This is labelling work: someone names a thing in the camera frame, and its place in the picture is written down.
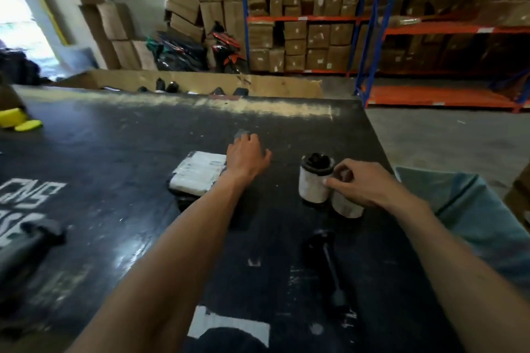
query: gray floor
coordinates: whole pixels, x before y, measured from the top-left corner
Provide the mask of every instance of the gray floor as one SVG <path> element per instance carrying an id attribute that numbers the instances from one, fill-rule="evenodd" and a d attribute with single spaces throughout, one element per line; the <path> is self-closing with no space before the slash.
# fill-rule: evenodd
<path id="1" fill-rule="evenodd" d="M 353 80 L 321 79 L 325 98 L 352 98 Z M 500 196 L 530 160 L 529 113 L 369 107 L 367 114 L 393 165 L 479 173 Z"/>

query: human arm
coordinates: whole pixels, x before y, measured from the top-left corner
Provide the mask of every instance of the human arm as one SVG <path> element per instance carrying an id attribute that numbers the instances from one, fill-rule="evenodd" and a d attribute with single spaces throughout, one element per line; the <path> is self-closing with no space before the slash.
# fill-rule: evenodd
<path id="1" fill-rule="evenodd" d="M 440 223 L 380 164 L 345 160 L 326 185 L 365 206 L 391 213 L 418 254 L 438 301 L 468 353 L 523 352 L 530 347 L 530 303 Z"/>
<path id="2" fill-rule="evenodd" d="M 69 353 L 178 351 L 237 201 L 271 157 L 257 135 L 235 139 L 218 181 L 133 265 Z"/>

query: forearm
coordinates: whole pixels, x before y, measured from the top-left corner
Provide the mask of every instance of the forearm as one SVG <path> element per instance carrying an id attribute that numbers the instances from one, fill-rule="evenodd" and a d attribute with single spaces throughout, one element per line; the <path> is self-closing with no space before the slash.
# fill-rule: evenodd
<path id="1" fill-rule="evenodd" d="M 530 305 L 435 218 L 426 202 L 391 208 L 411 241 L 448 320 L 469 353 L 530 346 Z"/>
<path id="2" fill-rule="evenodd" d="M 151 345 L 174 351 L 186 336 L 244 187 L 223 175 L 190 205 L 118 284 L 73 350 L 104 346 L 98 351 L 129 352 Z M 101 343 L 94 345 L 94 335 Z"/>

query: motorcycle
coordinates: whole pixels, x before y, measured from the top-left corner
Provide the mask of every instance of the motorcycle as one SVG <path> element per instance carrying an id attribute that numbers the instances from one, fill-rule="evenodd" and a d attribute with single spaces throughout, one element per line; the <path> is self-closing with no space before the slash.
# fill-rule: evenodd
<path id="1" fill-rule="evenodd" d="M 159 70 L 207 72 L 207 52 L 201 43 L 178 31 L 157 31 L 156 45 L 148 42 Z M 219 22 L 208 34 L 214 41 L 211 50 L 218 73 L 250 74 L 246 59 L 239 55 L 241 45 L 229 35 Z"/>

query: white taped package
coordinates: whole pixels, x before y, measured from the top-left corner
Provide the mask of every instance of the white taped package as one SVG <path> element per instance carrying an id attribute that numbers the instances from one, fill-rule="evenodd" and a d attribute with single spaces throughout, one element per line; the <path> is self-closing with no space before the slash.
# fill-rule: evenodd
<path id="1" fill-rule="evenodd" d="M 176 167 L 169 188 L 194 196 L 203 196 L 211 189 L 226 166 L 226 155 L 194 151 Z"/>

